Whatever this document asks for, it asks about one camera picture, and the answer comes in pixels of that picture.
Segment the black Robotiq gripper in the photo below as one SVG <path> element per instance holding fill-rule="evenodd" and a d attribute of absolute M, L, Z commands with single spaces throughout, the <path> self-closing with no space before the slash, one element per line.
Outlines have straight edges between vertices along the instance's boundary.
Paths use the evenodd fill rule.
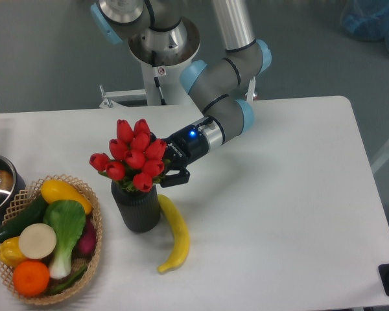
<path fill-rule="evenodd" d="M 151 132 L 150 143 L 157 139 Z M 160 185 L 163 188 L 184 185 L 191 176 L 186 166 L 207 154 L 208 140 L 199 126 L 190 124 L 170 135 L 165 142 L 167 146 L 163 158 L 170 161 L 167 166 L 170 171 L 162 177 Z"/>

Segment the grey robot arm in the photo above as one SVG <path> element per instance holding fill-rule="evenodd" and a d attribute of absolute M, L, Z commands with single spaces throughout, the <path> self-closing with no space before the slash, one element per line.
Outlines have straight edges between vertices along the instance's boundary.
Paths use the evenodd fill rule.
<path fill-rule="evenodd" d="M 148 105 L 193 104 L 202 114 L 166 139 L 156 138 L 144 122 L 119 122 L 113 163 L 101 157 L 94 166 L 124 190 L 187 183 L 189 164 L 253 124 L 249 102 L 229 93 L 261 74 L 271 64 L 271 52 L 255 37 L 244 1 L 212 6 L 226 51 L 215 65 L 195 60 L 198 29 L 183 17 L 179 1 L 95 1 L 90 8 L 105 37 L 113 44 L 127 42 L 139 61 Z"/>

